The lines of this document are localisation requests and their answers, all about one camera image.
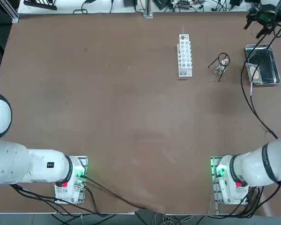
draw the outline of small label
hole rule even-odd
[[[47,163],[47,168],[54,168],[54,162]]]
[[[247,192],[247,189],[244,187],[236,187],[235,191],[237,193],[244,193],[244,192]]]

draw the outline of metal tray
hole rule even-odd
[[[247,45],[245,47],[246,57],[248,57],[248,55],[251,53],[254,46],[255,45]],[[250,72],[250,67],[256,67],[259,64],[259,59],[263,57],[263,54],[266,52],[267,47],[268,44],[258,45],[255,48],[253,55],[249,57],[248,60],[249,63],[246,63],[246,66],[248,69],[248,75],[250,81],[253,75]],[[271,46],[268,48],[266,52],[266,56],[258,68],[258,73],[259,73],[259,77],[257,79],[253,79],[253,84],[256,85],[278,84],[281,81]]]

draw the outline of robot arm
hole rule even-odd
[[[9,102],[0,94],[0,138],[12,122]],[[0,139],[0,185],[54,183],[55,197],[71,203],[84,200],[87,157],[65,156],[56,150],[27,149]]]
[[[216,169],[225,204],[239,204],[249,186],[281,181],[281,139],[240,155],[226,155]]]
[[[256,38],[271,34],[276,25],[281,22],[281,0],[260,0],[260,4],[251,7],[246,18],[247,24],[244,29],[247,29],[254,21],[263,26]]]

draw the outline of brown table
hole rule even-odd
[[[0,70],[0,93],[13,108],[5,139],[88,155],[89,176],[157,212],[206,214],[210,157],[273,140],[241,93],[244,47],[257,42],[250,29],[243,30],[245,23],[243,13],[22,18],[12,27]],[[190,34],[192,42],[188,80],[177,78],[180,33]],[[281,38],[273,49],[281,74]],[[231,65],[216,82],[207,66],[221,52],[230,55]],[[244,85],[248,90],[247,79]],[[254,89],[253,98],[261,118],[281,137],[281,84]],[[47,184],[26,187],[53,194]],[[265,197],[274,189],[267,187]],[[92,190],[101,212],[135,210]],[[92,209],[90,197],[86,201]],[[0,212],[52,210],[0,187]],[[281,191],[260,214],[281,216]]]

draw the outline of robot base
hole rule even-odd
[[[83,203],[85,199],[85,179],[81,175],[87,174],[88,157],[87,156],[69,156],[73,171],[68,183],[62,184],[62,187],[55,187],[55,197],[72,204]],[[67,204],[61,201],[55,201],[58,204]]]
[[[238,205],[248,194],[249,186],[242,187],[234,182],[229,168],[231,159],[230,155],[224,156],[215,170],[215,175],[221,187],[223,203]]]

